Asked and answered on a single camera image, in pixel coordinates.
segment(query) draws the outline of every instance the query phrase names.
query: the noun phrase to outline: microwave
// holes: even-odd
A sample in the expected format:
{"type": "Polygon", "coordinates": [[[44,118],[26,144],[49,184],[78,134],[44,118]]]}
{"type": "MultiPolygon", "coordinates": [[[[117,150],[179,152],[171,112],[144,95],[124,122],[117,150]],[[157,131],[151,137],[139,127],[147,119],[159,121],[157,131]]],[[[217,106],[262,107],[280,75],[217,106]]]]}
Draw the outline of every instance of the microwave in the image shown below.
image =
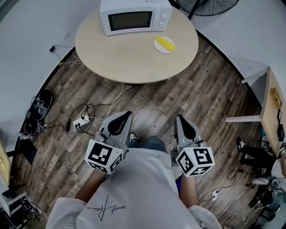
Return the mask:
{"type": "Polygon", "coordinates": [[[100,5],[106,36],[165,31],[171,14],[169,0],[101,0],[100,5]]]}

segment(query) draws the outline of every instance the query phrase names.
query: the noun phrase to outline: white table leg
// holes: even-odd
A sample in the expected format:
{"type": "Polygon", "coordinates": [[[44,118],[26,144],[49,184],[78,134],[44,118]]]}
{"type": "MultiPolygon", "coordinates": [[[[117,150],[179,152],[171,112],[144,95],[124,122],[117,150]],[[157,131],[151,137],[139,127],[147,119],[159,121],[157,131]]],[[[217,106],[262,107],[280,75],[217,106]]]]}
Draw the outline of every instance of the white table leg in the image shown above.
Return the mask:
{"type": "Polygon", "coordinates": [[[225,119],[227,123],[242,123],[242,122],[260,122],[260,115],[228,117],[225,119]]]}

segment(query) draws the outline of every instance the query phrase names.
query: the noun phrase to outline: wooden floor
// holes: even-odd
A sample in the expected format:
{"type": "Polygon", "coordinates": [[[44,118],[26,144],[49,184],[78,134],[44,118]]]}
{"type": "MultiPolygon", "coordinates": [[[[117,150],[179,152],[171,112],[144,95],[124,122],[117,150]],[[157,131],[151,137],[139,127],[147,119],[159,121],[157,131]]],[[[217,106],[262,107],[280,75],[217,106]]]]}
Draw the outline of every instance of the wooden floor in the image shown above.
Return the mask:
{"type": "MultiPolygon", "coordinates": [[[[111,103],[122,85],[97,76],[83,64],[64,64],[47,88],[53,91],[55,98],[49,119],[65,125],[78,105],[111,103]]],[[[103,120],[108,110],[109,106],[97,107],[95,117],[103,120]]],[[[212,147],[216,162],[208,174],[197,177],[201,200],[209,199],[212,190],[232,184],[227,174],[240,168],[237,136],[249,145],[259,145],[259,123],[224,121],[227,116],[257,115],[259,109],[238,75],[201,38],[198,54],[188,68],[169,80],[129,90],[114,104],[111,113],[123,110],[133,112],[132,130],[136,130],[140,138],[156,135],[168,150],[175,146],[173,123],[177,114],[199,126],[203,139],[212,147]]],[[[80,113],[79,109],[71,120],[79,118],[80,113]]],[[[99,126],[94,122],[89,132],[95,133],[99,126]]],[[[74,197],[91,174],[92,170],[84,161],[89,139],[89,135],[76,132],[74,127],[68,135],[50,128],[33,139],[38,152],[32,165],[23,156],[16,157],[17,180],[26,183],[25,191],[48,216],[58,197],[74,197]]],[[[250,180],[249,175],[238,173],[235,184],[222,189],[218,199],[209,206],[222,226],[245,229],[255,221],[248,203],[256,189],[245,186],[250,180]]],[[[202,206],[209,204],[210,201],[206,201],[202,206]]]]}

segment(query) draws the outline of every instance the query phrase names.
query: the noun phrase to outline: black shoe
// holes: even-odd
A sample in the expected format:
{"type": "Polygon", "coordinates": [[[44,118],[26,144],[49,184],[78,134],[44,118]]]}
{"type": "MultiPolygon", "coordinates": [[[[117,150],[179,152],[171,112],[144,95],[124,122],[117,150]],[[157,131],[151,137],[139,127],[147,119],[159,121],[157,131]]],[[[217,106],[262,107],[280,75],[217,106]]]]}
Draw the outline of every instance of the black shoe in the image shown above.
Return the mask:
{"type": "Polygon", "coordinates": [[[138,142],[138,135],[134,131],[130,132],[130,134],[129,134],[129,141],[138,142]]]}
{"type": "Polygon", "coordinates": [[[245,144],[242,141],[241,137],[238,137],[236,139],[236,144],[237,144],[237,147],[238,147],[239,151],[241,151],[241,149],[245,146],[245,144]]]}

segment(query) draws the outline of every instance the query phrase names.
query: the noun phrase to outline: extension cord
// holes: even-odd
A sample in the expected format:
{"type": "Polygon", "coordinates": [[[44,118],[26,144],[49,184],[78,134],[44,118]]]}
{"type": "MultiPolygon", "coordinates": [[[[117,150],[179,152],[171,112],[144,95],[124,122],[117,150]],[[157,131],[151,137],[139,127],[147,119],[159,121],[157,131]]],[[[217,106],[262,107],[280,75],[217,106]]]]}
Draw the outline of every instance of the extension cord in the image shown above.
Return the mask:
{"type": "Polygon", "coordinates": [[[211,197],[212,197],[211,201],[214,202],[218,198],[218,191],[217,190],[213,190],[211,197]]]}
{"type": "Polygon", "coordinates": [[[82,119],[82,118],[77,119],[76,121],[73,122],[73,125],[77,129],[78,127],[82,127],[87,123],[89,123],[89,116],[86,114],[84,116],[84,119],[82,119]]]}

